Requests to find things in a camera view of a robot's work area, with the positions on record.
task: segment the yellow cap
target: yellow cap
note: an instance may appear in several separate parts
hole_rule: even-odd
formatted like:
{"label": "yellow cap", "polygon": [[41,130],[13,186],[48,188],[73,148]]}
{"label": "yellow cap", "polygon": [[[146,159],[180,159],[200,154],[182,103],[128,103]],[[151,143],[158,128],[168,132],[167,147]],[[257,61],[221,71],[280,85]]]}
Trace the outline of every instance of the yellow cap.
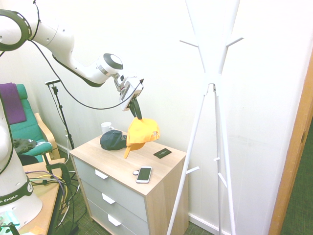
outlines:
{"label": "yellow cap", "polygon": [[126,139],[126,151],[124,158],[128,157],[130,151],[138,150],[146,142],[155,141],[160,138],[160,129],[156,121],[148,118],[138,119],[135,117],[128,128]]}

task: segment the green armchair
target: green armchair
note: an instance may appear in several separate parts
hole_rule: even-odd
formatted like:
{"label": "green armchair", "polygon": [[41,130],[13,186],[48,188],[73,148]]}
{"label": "green armchair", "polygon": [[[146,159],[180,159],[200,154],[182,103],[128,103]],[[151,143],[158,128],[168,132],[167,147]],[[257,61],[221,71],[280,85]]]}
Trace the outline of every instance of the green armchair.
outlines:
{"label": "green armchair", "polygon": [[42,142],[42,144],[30,149],[28,152],[23,153],[26,155],[34,156],[39,162],[43,161],[42,154],[47,153],[48,159],[60,158],[60,153],[57,148],[55,139],[51,131],[43,123],[39,114],[34,114],[30,104],[27,100],[27,92],[23,84],[16,85],[19,92],[19,97],[22,102],[22,106],[26,115],[26,121],[11,124],[10,129],[13,139],[28,139],[36,142]]}

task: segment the wooden table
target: wooden table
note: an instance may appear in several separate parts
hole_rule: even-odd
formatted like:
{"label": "wooden table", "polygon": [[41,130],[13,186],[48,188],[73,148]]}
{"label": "wooden table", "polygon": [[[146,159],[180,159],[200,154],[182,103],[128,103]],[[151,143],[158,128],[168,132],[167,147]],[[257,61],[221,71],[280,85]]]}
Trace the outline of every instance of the wooden table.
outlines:
{"label": "wooden table", "polygon": [[[56,159],[49,161],[50,164],[55,163],[64,163],[65,159]],[[45,170],[47,171],[45,167],[45,162],[42,163],[36,163],[31,165],[25,165],[23,166],[24,171],[37,171],[37,170]],[[60,169],[54,169],[52,170],[52,173],[56,176],[61,176],[61,170]],[[29,178],[36,178],[41,175],[46,175],[44,172],[38,172],[38,173],[30,173],[28,174]],[[43,202],[43,208],[41,209],[40,213],[28,224],[24,225],[20,230],[20,234],[28,233],[30,230],[34,229],[36,226],[41,228],[43,232],[40,234],[46,235],[49,229],[52,212],[55,205],[55,200],[58,194],[59,184],[48,184],[48,185],[39,185],[34,186],[34,192],[39,197],[39,199]]]}
{"label": "wooden table", "polygon": [[[124,159],[125,149],[104,150],[100,138],[70,151],[91,218],[113,235],[165,235],[186,153],[148,142]],[[172,153],[162,159],[153,155],[164,148]],[[141,166],[152,167],[148,184],[135,181],[133,172]],[[188,177],[172,235],[187,228]]]}

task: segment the white mug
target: white mug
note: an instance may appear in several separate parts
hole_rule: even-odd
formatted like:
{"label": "white mug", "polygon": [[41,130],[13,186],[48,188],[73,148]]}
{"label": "white mug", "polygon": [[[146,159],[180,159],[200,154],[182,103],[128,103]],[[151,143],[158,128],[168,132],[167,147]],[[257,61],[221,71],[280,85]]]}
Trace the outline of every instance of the white mug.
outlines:
{"label": "white mug", "polygon": [[112,127],[112,123],[109,121],[103,122],[101,124],[101,130],[102,130],[102,134],[110,131],[110,130],[114,130],[114,127]]}

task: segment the white wall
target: white wall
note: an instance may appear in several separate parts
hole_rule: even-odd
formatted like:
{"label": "white wall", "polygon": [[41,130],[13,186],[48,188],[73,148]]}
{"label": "white wall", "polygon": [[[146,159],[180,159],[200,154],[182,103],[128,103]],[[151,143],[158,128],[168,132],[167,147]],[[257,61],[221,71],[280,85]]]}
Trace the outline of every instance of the white wall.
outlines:
{"label": "white wall", "polygon": [[[4,7],[17,0],[2,0]],[[193,1],[199,11],[214,62],[223,18],[223,4]],[[84,65],[104,52],[118,55],[127,71],[145,78],[138,98],[143,116],[161,129],[159,143],[186,151],[201,91],[202,64],[198,50],[179,42],[192,38],[182,0],[47,0],[37,1],[41,14],[53,13],[75,34],[74,57]],[[234,34],[245,39],[230,48],[224,68],[225,111],[237,234],[266,235],[280,183],[302,86],[312,50],[313,2],[242,0]],[[110,80],[91,88],[42,48],[68,89],[82,102],[108,107],[118,102]],[[0,81],[23,82],[32,89],[31,103],[41,113],[57,143],[66,146],[64,127],[45,81],[55,79],[30,43],[0,58]],[[58,85],[59,98],[76,146],[101,134],[99,125],[111,121],[126,131],[133,117],[119,108],[94,111],[73,101]],[[189,211],[218,225],[214,96],[205,100],[192,152]],[[223,229],[230,232],[227,195]]]}

